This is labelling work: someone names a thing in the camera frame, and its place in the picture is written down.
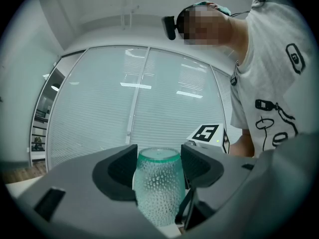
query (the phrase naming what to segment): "glass rim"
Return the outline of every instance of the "glass rim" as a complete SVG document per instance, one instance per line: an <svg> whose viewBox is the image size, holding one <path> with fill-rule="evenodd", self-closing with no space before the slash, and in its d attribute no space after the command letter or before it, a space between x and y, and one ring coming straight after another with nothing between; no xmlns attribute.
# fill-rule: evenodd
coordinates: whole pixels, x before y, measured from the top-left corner
<svg viewBox="0 0 319 239"><path fill-rule="evenodd" d="M170 150L172 152L175 153L175 155L169 156L169 157L165 157L165 158L152 158L152 157L148 157L143 155L143 153L145 151L150 151L150 150ZM139 151L139 155L141 155L143 158L145 159L150 159L150 160L154 160L154 161L165 161L165 160L169 160L169 159L174 159L175 157L180 157L180 153L173 148L169 148L169 147L151 147L151 148L145 148Z"/></svg>

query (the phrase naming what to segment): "glass cup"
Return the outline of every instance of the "glass cup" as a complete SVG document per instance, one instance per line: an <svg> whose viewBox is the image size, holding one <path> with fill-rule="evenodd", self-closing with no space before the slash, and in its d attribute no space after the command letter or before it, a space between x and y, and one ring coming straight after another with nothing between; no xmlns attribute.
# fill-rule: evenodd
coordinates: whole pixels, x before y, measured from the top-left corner
<svg viewBox="0 0 319 239"><path fill-rule="evenodd" d="M175 222L185 197L185 181L178 151L148 148L140 151L134 175L139 210L157 227Z"/></svg>

